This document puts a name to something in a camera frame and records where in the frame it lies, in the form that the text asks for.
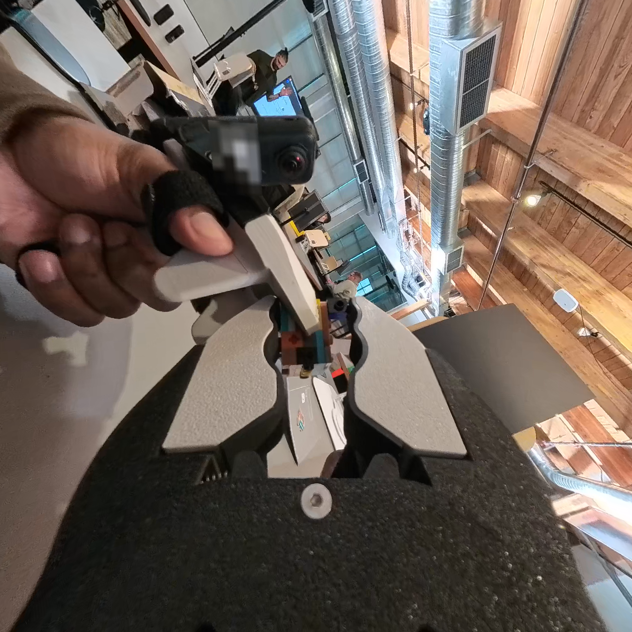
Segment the wall display screen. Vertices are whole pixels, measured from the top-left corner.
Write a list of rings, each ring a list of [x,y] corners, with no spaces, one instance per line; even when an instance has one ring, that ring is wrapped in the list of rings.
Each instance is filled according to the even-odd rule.
[[[302,103],[292,76],[288,76],[273,89],[275,99],[270,100],[267,95],[261,96],[250,109],[259,117],[302,116]]]

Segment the person's left hand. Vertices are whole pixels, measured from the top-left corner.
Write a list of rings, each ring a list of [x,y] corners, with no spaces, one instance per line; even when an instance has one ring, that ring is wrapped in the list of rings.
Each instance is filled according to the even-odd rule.
[[[42,116],[1,144],[1,262],[49,312],[81,328],[143,304],[167,261],[144,224],[142,193],[176,166],[151,146],[80,119]]]

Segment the large duct vent grille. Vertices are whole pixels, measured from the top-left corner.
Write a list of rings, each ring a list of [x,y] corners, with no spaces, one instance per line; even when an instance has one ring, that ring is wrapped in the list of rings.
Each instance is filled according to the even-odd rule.
[[[497,24],[461,53],[456,116],[459,132],[480,121],[487,113],[501,33],[502,26]]]

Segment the person's left forearm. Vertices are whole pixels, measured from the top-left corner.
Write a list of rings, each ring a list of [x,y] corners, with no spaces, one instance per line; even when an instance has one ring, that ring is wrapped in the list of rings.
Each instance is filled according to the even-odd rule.
[[[86,112],[20,71],[1,46],[1,147],[49,143],[94,125]]]

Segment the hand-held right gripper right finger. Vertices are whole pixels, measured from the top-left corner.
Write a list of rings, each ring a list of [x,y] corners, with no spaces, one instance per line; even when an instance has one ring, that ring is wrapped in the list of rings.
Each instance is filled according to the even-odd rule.
[[[460,431],[426,347],[398,320],[362,296],[348,306],[354,371],[351,411],[399,448],[463,458]]]

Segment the open instruction booklet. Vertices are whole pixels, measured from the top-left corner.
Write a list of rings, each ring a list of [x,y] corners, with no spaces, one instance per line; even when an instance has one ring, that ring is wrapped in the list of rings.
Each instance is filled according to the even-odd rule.
[[[341,452],[344,433],[345,392],[339,392],[330,375],[285,378],[289,422],[289,448],[298,466],[310,458]]]

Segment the colourful toy brick model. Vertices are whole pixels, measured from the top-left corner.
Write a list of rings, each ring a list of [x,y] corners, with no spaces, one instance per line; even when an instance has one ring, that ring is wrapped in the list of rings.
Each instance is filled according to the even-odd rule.
[[[349,305],[350,301],[343,298],[317,300],[319,322],[312,334],[302,330],[288,308],[282,304],[276,308],[280,326],[280,363],[285,374],[294,368],[314,374],[318,365],[334,365],[330,369],[333,377],[354,372],[350,352],[341,349],[342,343],[351,342]]]

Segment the grey desk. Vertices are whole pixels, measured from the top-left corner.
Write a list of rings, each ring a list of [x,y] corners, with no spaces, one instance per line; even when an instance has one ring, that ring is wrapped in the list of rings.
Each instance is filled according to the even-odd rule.
[[[194,309],[142,306],[79,328],[1,266],[1,630],[31,596],[67,505],[108,435],[192,347]]]

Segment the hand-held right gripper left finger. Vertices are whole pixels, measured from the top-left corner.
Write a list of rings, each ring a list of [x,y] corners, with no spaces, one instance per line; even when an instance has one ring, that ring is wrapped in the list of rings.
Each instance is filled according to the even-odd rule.
[[[268,295],[210,335],[162,443],[167,453],[263,451],[278,440],[285,406],[275,366],[277,326]]]

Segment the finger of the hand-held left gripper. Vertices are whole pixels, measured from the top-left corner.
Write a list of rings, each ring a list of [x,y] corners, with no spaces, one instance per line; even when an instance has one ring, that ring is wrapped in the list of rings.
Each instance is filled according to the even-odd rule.
[[[320,328],[320,311],[312,282],[277,221],[261,215],[245,225],[272,287],[307,335]]]

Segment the silver ventilation duct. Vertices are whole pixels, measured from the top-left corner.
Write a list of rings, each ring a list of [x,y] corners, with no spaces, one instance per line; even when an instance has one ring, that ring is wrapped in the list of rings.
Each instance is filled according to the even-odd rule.
[[[381,1],[326,1],[343,59],[383,230],[404,194]]]
[[[485,1],[429,2],[429,124],[431,139],[431,304],[448,307],[452,272],[461,265],[458,236],[469,126],[457,131],[461,53],[499,22],[485,17]]]

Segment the grey monitor on stand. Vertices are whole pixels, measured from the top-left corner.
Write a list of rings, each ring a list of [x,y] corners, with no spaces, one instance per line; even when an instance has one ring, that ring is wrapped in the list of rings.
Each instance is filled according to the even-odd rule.
[[[316,191],[309,192],[288,211],[290,219],[299,230],[305,230],[322,216],[328,214],[328,208]]]

